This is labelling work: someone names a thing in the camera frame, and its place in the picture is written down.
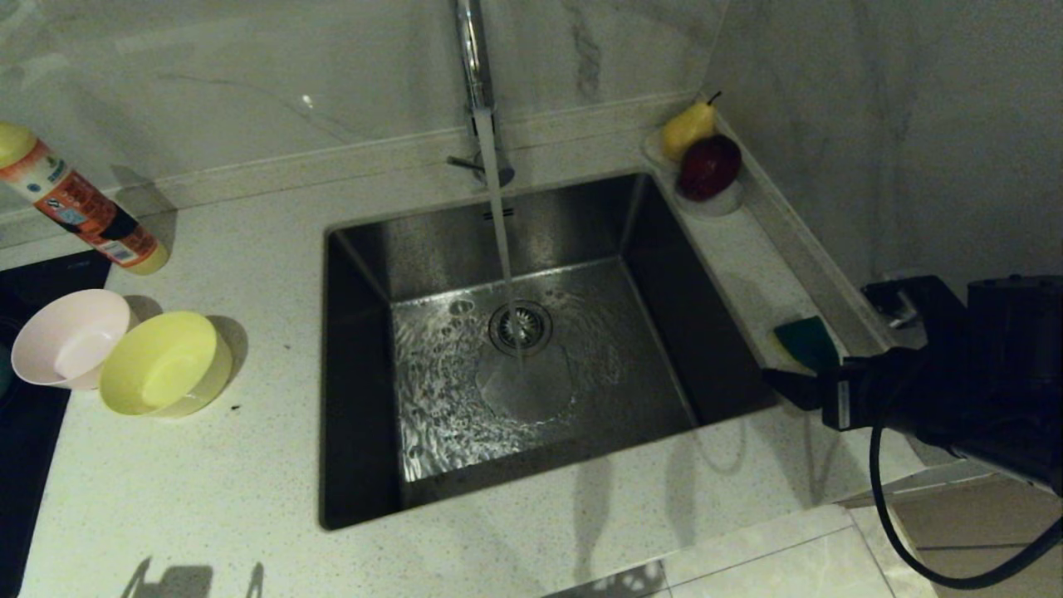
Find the pink plastic bowl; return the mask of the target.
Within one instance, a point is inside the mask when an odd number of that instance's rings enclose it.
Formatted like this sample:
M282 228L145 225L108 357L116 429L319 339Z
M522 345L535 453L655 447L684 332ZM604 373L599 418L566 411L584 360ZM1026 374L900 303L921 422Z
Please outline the pink plastic bowl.
M116 292L73 292L29 319L12 344L12 370L30 385L94 390L109 353L140 323Z

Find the running tap water stream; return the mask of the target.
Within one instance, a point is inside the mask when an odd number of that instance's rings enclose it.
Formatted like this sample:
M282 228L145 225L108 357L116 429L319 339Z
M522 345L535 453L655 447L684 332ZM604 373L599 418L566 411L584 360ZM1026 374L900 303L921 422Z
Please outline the running tap water stream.
M514 288L512 283L512 269L510 268L510 253L508 247L507 230L502 215L502 186L500 175L500 155L495 146L495 135L492 122L492 114L486 107L474 107L472 110L473 121L478 133L478 143L480 146L480 156L483 160L483 177L488 187L488 199L490 202L492 222L497 244L497 255L502 268L502 280L506 294L506 306L508 322L517 325Z

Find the yellow plastic bowl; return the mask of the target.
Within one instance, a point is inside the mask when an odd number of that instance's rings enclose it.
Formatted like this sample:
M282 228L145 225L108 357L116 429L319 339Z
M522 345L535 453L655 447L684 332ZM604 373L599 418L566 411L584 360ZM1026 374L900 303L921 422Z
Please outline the yellow plastic bowl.
M119 415L182 418L212 404L233 368L215 323L196 311L168 311L118 341L103 364L99 394Z

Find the dark red apple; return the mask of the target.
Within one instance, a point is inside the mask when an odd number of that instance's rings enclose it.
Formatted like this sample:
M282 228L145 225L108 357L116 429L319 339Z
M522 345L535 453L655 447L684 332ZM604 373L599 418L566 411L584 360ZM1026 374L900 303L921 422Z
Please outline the dark red apple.
M723 134L695 141L679 164L677 190L692 201L708 201L728 189L740 173L742 151Z

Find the stainless steel sink basin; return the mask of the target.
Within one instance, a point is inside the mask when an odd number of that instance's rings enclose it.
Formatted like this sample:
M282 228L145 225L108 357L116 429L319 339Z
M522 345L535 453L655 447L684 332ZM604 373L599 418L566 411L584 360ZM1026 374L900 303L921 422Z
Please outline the stainless steel sink basin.
M491 345L488 202L331 230L319 523L330 531L765 409L774 394L649 174L502 201L514 298L553 336Z

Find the black induction cooktop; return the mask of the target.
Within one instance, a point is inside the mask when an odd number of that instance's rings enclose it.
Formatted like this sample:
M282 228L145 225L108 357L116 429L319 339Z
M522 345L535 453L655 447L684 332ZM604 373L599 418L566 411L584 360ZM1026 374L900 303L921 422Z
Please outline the black induction cooktop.
M0 270L0 343L12 346L44 306L102 288L109 261L91 251ZM0 401L0 598L17 598L70 391L15 374Z

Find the chrome kitchen faucet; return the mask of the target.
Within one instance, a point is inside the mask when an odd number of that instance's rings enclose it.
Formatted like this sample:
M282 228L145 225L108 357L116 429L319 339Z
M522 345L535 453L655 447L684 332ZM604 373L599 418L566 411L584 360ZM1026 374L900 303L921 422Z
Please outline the chrome kitchen faucet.
M480 0L451 0L466 92L468 133L479 141L495 133L495 101Z

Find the yellow pear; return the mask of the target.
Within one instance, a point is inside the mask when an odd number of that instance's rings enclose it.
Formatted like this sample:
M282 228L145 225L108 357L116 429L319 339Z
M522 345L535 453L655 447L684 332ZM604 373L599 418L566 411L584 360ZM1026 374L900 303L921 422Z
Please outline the yellow pear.
M671 163L679 163L688 148L695 141L707 139L715 133L718 107L715 102L723 92L718 91L706 100L689 105L672 119L660 132L659 148Z

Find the metal sink drain strainer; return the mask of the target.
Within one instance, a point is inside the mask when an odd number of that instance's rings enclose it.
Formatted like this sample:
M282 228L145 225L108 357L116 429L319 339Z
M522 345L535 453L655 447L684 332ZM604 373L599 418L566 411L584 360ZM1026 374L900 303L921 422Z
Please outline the metal sink drain strainer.
M529 356L543 351L553 336L553 318L534 301L516 300L500 306L488 322L491 345L503 355Z

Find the small white dish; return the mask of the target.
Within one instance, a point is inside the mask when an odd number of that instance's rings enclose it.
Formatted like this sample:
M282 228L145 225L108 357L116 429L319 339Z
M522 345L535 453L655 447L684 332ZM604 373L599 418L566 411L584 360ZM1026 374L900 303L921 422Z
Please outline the small white dish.
M740 173L728 189L718 194L718 197L709 199L708 201L692 201L680 197L678 192L676 183L680 163L671 163L671 160L667 160L662 155L659 148L660 132L661 131L652 131L649 132L649 135L645 137L642 146L643 154L645 155L645 158L657 168L657 170L660 170L662 178L667 182L669 189L676 193L679 207L682 208L684 211L692 213L701 219L718 218L736 212L737 209L740 208L741 197L743 193L743 185L740 181L740 175L743 171L743 155Z

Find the green and yellow sponge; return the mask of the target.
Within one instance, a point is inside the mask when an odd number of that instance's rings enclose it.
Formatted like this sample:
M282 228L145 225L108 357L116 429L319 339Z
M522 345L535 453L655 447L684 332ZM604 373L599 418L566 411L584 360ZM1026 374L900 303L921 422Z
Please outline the green and yellow sponge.
M782 323L774 328L773 334L782 348L808 370L820 374L840 366L836 343L821 317Z

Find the orange label detergent bottle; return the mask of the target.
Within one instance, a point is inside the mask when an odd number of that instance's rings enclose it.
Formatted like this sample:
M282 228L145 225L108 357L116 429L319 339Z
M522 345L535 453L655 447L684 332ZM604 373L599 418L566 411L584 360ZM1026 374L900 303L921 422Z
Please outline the orange label detergent bottle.
M0 121L0 183L134 275L152 275L169 261L152 232L23 125Z

